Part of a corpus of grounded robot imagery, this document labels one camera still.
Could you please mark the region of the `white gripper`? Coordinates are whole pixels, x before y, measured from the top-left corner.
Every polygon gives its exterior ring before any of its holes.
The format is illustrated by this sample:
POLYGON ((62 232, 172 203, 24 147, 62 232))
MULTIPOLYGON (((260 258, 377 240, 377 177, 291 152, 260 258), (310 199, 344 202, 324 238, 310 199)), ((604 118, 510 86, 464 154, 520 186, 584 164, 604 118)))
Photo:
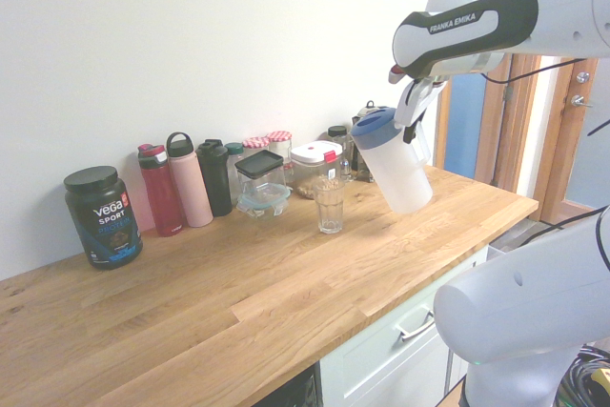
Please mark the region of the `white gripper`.
POLYGON ((394 120, 404 126, 403 142, 410 144, 415 137, 423 136, 422 120, 429 105, 437 100, 448 80, 422 78, 412 81, 398 102, 394 120))

